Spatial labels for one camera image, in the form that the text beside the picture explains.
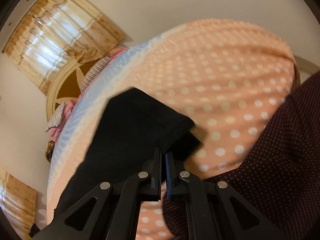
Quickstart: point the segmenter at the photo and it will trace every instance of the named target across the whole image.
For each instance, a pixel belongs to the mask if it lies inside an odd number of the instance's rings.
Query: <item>dark maroon garment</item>
[[[227,181],[290,239],[302,240],[320,214],[320,72],[287,96],[239,168],[207,180]],[[186,237],[184,203],[164,201],[163,211],[170,231]]]

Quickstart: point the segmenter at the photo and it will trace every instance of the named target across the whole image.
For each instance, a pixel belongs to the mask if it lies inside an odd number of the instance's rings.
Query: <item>gold curtain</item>
[[[31,240],[28,231],[35,222],[36,191],[1,166],[0,207],[21,239]]]
[[[67,62],[97,60],[124,37],[119,27],[87,0],[38,0],[4,50],[47,95],[57,72]]]

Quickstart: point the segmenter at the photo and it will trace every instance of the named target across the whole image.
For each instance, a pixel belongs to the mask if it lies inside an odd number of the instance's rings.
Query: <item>bed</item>
[[[192,133],[203,145],[185,167],[205,179],[241,164],[273,113],[299,85],[294,63],[280,38],[233,20],[194,21],[127,49],[83,94],[59,136],[50,168],[47,222],[83,161],[109,98],[133,86],[189,116],[196,124]],[[71,86],[71,80],[78,87],[88,68],[73,62],[64,70],[49,90],[48,117],[58,103],[77,97],[78,92],[61,89],[68,82]],[[171,235],[161,222],[160,203],[143,203],[140,212],[141,219],[155,223],[146,228],[140,221],[137,239]]]

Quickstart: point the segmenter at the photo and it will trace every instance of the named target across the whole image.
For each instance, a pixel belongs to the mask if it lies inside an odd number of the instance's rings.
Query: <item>silver screw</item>
[[[187,178],[187,177],[189,177],[189,176],[190,176],[190,173],[187,172],[187,171],[182,171],[182,172],[180,172],[180,177],[182,177],[182,178]]]
[[[226,187],[228,187],[228,183],[226,183],[225,181],[219,181],[218,187],[219,188],[226,188]]]
[[[139,178],[144,179],[144,178],[148,177],[149,174],[146,171],[141,171],[141,172],[139,172],[138,176],[139,176]]]
[[[108,188],[110,188],[110,183],[109,182],[102,182],[100,184],[100,188],[101,189],[108,189]]]

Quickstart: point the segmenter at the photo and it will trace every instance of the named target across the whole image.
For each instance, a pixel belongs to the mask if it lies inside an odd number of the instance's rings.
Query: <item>white wall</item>
[[[45,96],[0,54],[0,162],[23,183],[38,191],[36,223],[45,224],[50,164],[44,157],[49,136]]]
[[[320,26],[303,0],[89,0],[129,36],[126,45],[147,41],[200,18],[231,18],[260,25],[320,65]]]

